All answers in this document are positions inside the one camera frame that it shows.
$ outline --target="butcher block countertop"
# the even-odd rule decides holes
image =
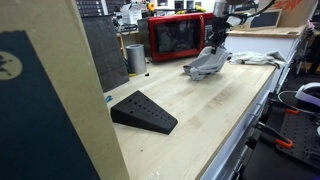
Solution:
[[[110,108],[137,90],[178,120],[169,135],[118,123],[114,129],[130,179],[198,179],[273,75],[271,65],[230,65],[199,82],[182,66],[194,58],[147,64],[141,74],[108,91]]]
[[[299,27],[278,27],[273,29],[262,29],[252,31],[229,31],[229,36],[242,36],[242,37],[269,37],[269,38],[297,38],[305,30],[306,26]]]

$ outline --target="red microwave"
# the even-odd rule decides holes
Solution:
[[[138,20],[139,39],[150,61],[198,55],[211,45],[213,13],[148,17]]]

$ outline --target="metal trash can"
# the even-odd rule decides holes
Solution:
[[[126,47],[130,73],[143,74],[147,71],[144,47],[133,44]]]

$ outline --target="white logo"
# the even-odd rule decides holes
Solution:
[[[0,51],[0,81],[16,78],[21,72],[21,61],[10,53]]]

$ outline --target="microwave window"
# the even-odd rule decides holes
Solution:
[[[157,53],[198,49],[200,21],[183,20],[155,25]]]

